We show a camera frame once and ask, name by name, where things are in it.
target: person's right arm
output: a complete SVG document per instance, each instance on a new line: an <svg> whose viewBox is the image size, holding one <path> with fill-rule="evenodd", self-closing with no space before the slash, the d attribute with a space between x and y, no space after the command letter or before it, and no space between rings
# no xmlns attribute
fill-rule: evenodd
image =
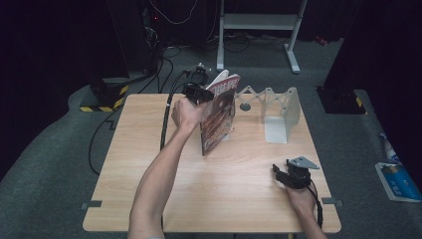
<svg viewBox="0 0 422 239"><path fill-rule="evenodd" d="M286 186L293 208L298 214L302 227L308 239L325 239L326 235L319 228L317 220L314 217L316 200L307 188L292 189Z"/></svg>

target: dark background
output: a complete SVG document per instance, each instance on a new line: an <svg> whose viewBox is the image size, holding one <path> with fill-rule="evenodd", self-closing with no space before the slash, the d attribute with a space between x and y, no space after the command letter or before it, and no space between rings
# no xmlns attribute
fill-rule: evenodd
<svg viewBox="0 0 422 239"><path fill-rule="evenodd" d="M110 13L110 5L106 0L88 2L80 7L75 5L78 1L72 0L0 2L1 177L36 135L68 111L69 95L90 83L75 54L73 22L66 17L69 6L78 14L95 9L92 15L80 15L84 16L84 20L77 21L81 26L95 25L101 19L102 24L90 31L85 29L85 33L90 33L88 38L84 38L82 31L82 45L88 46L85 52L92 69L100 78L129 76L128 64L123 62L125 52L112 24L115 16ZM127 2L148 4L140 0ZM182 6L192 4L192 0L177 1L178 5L168 0L155 2L171 16L186 12L189 9ZM167 39L204 46L212 33L215 4L219 12L220 1L198 2L186 24L170 28L160 18L159 33ZM226 1L226 12L292 13L297 11L298 2ZM420 10L420 3L415 1L309 1L299 33L303 41L312 41L315 36L328 41L345 37L325 86L334 90L368 91L390 141L419 187L422 183L417 150L422 145L418 111L422 102ZM214 31L218 33L218 18ZM101 37L92 44L95 36ZM142 44L142 37L138 38L136 41ZM99 53L103 54L102 60L98 59Z"/></svg>

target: hand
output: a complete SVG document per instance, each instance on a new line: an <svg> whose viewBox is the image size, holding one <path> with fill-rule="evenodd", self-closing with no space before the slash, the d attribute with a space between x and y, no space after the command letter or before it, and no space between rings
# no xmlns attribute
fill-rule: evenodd
<svg viewBox="0 0 422 239"><path fill-rule="evenodd" d="M202 121L205 120L205 109L208 103L199 106L191 103L187 98L182 98L174 103L173 118L176 126L181 129L193 131Z"/></svg>
<svg viewBox="0 0 422 239"><path fill-rule="evenodd" d="M314 217L316 200L307 188L292 189L286 186L293 208L298 214ZM310 189L315 193L316 189L311 183Z"/></svg>

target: gray carpet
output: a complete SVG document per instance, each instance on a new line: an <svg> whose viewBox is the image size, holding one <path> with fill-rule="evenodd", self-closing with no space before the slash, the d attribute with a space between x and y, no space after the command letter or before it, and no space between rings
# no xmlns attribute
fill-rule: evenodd
<svg viewBox="0 0 422 239"><path fill-rule="evenodd" d="M327 115L319 102L316 86L321 86L341 46L341 42L320 46L298 41L295 54L301 73L294 75L282 44L255 42L241 53L226 51L225 68L242 77L240 88L256 91L271 87L284 92L297 87L302 107L315 142L333 197L342 200L337 211L342 229L329 238L422 238L422 204L388 200L374 169L384 160L378 134L382 131L365 91L356 91L368 114ZM228 50L244 45L227 44ZM216 50L174 48L164 56L174 64L174 78L198 63L217 72ZM162 83L170 71L164 62ZM129 86L136 94L147 81ZM171 84L164 92L168 93ZM126 233L96 233L83 229L86 211L98 177L90 170L88 153L91 138L109 113L82 113L79 103L88 87L69 98L69 112L41 132L0 184L0 238L125 238ZM157 81L144 93L157 93ZM118 122L119 112L110 119ZM105 123L98 131L92 150L93 165L101 170L113 130ZM232 234L170 234L169 238L234 238ZM286 235L236 235L236 238L286 238Z"/></svg>

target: metal stand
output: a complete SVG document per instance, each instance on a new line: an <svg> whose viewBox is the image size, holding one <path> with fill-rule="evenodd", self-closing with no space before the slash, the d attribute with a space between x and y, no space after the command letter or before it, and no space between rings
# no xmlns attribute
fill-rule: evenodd
<svg viewBox="0 0 422 239"><path fill-rule="evenodd" d="M301 105L296 88L289 88L283 94L276 94L273 89L266 88L256 93L251 87L236 94L235 99L241 102L241 110L248 111L250 102L261 103L261 121L265 126L267 142L287 143L292 128L298 124L301 116Z"/></svg>
<svg viewBox="0 0 422 239"><path fill-rule="evenodd" d="M285 50L293 73L298 74L301 70L293 53L293 47L301 27L307 3L308 0L302 1L297 15L225 14L224 0L221 0L217 71L221 72L224 70L224 29L291 30L291 40L289 44L285 44Z"/></svg>

